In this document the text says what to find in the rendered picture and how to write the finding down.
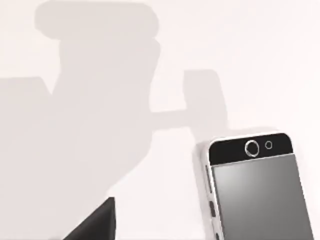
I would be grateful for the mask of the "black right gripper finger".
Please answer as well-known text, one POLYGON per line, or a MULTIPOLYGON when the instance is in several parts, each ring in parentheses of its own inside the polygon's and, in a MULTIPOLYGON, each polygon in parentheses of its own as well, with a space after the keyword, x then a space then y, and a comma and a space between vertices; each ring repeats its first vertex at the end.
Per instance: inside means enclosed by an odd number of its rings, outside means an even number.
POLYGON ((108 197, 63 240, 116 240, 116 201, 108 197))

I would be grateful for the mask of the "white and grey smartphone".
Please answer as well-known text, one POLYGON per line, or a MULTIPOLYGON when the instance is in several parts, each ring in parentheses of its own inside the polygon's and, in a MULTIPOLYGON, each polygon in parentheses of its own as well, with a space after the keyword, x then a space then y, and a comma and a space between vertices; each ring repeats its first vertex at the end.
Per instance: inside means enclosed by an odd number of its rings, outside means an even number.
POLYGON ((286 133, 205 140, 194 171, 205 240, 315 240, 286 133))

